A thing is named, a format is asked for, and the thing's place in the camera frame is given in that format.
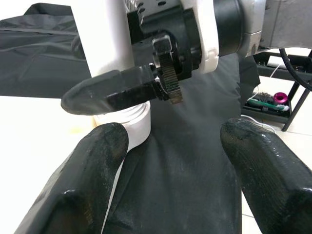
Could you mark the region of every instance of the black cloth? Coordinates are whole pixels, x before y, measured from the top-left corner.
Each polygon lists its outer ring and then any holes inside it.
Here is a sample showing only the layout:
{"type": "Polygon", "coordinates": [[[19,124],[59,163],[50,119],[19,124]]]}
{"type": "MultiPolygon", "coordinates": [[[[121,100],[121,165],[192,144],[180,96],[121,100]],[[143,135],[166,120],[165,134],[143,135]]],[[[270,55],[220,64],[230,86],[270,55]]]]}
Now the black cloth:
{"type": "MultiPolygon", "coordinates": [[[[0,95],[57,98],[90,77],[70,52],[72,16],[27,15],[0,28],[0,95]]],[[[149,62],[146,44],[134,51],[137,64],[149,62]]],[[[127,154],[105,234],[241,233],[241,193],[219,136],[240,115],[238,58],[180,85],[183,103],[152,101],[151,134],[127,154]]]]}

